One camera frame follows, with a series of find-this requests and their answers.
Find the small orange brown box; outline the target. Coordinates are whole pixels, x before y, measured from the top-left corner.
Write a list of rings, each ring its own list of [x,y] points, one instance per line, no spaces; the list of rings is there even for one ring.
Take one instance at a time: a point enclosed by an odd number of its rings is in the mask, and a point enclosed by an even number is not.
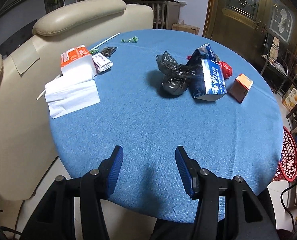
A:
[[[253,81],[245,74],[240,74],[235,78],[229,90],[229,94],[238,103],[242,103],[252,86]]]

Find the blue round tablecloth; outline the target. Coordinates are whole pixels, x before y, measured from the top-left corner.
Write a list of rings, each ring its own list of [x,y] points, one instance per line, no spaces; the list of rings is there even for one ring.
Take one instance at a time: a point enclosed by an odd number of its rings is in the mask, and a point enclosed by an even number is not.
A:
[[[121,40],[137,36],[137,43]],[[170,30],[138,30],[110,40],[113,67],[95,78],[100,102],[50,120],[59,158],[73,178],[99,166],[116,145],[123,163],[110,200],[148,216],[192,223],[197,202],[185,193],[175,149],[218,177],[242,176],[254,193],[272,181],[283,145],[283,121],[269,85],[242,57],[216,42],[214,52],[253,86],[242,103],[225,95],[214,102],[189,91],[171,98],[161,89],[156,56],[179,63],[207,39]]]

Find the yellow printed carton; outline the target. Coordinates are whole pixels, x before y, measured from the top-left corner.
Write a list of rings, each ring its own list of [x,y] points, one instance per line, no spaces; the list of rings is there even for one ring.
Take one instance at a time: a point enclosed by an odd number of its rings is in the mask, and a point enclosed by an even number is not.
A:
[[[297,89],[292,85],[282,97],[282,104],[288,111],[291,111],[297,104]]]

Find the white purple small packet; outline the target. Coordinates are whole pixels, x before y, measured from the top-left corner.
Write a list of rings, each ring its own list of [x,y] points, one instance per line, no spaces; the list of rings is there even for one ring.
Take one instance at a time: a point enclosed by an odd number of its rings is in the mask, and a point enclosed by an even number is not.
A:
[[[98,74],[103,73],[113,66],[113,62],[110,59],[106,58],[101,53],[97,53],[92,56],[95,68]]]

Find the green candy wrapper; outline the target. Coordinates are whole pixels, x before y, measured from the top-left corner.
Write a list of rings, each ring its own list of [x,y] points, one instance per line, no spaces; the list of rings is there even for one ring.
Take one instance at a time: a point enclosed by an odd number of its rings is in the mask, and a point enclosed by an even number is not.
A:
[[[128,39],[122,39],[121,42],[122,43],[137,43],[139,41],[139,38],[137,36],[128,38]]]

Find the cream leather sofa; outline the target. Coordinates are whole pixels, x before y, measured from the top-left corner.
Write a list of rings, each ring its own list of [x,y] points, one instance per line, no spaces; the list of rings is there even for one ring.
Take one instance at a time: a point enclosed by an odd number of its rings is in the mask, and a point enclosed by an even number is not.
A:
[[[39,19],[32,37],[0,54],[0,197],[29,199],[57,157],[48,105],[38,95],[60,72],[61,54],[116,33],[150,29],[153,10],[123,0],[86,0]]]

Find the white long stick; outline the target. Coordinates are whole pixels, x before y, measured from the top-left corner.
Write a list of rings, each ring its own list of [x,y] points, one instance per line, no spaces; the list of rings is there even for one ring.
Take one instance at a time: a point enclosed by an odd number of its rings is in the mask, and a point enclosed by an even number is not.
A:
[[[121,32],[114,34],[113,36],[107,38],[106,40],[102,41],[101,43],[97,44],[96,46],[94,46],[93,48],[91,48],[91,50],[95,50],[97,48],[99,48],[100,46],[102,46],[104,43],[106,43],[107,41],[111,40],[112,38],[115,38],[116,36],[120,35]],[[62,74],[59,74],[55,77],[55,79],[58,79],[60,76],[62,76]],[[46,93],[46,89],[44,89],[39,96],[36,98],[36,100],[38,101],[44,94]]]

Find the red plastic bag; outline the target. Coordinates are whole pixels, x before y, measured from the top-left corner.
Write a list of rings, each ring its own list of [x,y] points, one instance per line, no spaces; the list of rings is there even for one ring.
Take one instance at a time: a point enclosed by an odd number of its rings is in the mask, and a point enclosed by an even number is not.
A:
[[[219,61],[218,64],[221,67],[223,77],[225,79],[229,79],[233,74],[233,70],[232,70],[231,66],[224,61]]]

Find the wooden slatted cabinet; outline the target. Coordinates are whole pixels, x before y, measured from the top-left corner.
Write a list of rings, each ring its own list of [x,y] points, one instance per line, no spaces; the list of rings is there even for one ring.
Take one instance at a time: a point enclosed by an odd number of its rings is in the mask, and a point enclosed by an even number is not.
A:
[[[123,0],[126,4],[146,5],[153,10],[153,29],[172,29],[180,18],[182,3],[175,0]]]

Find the cardboard box by wall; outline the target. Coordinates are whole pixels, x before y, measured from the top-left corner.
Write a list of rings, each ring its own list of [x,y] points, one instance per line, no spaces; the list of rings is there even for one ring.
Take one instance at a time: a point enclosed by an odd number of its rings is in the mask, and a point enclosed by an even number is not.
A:
[[[172,25],[172,30],[183,31],[183,32],[186,32],[186,33],[191,33],[191,34],[194,34],[194,35],[198,35],[199,31],[200,31],[200,28],[195,27],[193,25],[174,23]]]

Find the orange white tissue pack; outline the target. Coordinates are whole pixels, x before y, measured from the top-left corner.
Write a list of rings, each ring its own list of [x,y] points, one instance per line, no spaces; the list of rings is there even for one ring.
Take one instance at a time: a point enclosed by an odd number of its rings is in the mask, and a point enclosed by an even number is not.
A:
[[[91,79],[97,75],[92,55],[84,44],[61,54],[61,73],[64,76],[91,74]]]

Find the red plastic mesh basket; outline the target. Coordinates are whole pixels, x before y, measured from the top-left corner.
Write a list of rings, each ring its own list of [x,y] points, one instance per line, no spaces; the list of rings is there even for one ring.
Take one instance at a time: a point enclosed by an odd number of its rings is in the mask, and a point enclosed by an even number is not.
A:
[[[285,126],[283,129],[283,147],[272,181],[286,180],[290,183],[297,176],[297,146],[289,130]]]

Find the blue toothpaste box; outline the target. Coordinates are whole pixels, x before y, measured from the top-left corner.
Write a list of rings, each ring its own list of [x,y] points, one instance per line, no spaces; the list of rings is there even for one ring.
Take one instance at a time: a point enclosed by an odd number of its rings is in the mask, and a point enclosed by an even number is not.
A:
[[[222,69],[209,43],[197,48],[186,66],[193,71],[189,89],[194,99],[216,101],[227,94]]]

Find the brown wooden double door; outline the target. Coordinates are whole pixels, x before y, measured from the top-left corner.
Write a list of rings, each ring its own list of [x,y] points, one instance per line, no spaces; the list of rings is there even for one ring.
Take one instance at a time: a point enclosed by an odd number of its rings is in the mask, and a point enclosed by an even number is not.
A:
[[[297,56],[297,9],[290,0],[208,0],[203,36],[263,66],[266,34]]]

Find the black plastic bag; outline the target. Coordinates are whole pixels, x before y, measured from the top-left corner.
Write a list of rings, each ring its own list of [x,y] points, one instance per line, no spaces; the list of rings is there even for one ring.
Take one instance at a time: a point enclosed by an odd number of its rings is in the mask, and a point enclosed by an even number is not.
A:
[[[161,87],[172,96],[182,95],[202,71],[201,63],[179,64],[167,51],[157,55],[156,62],[158,69],[164,74]]]

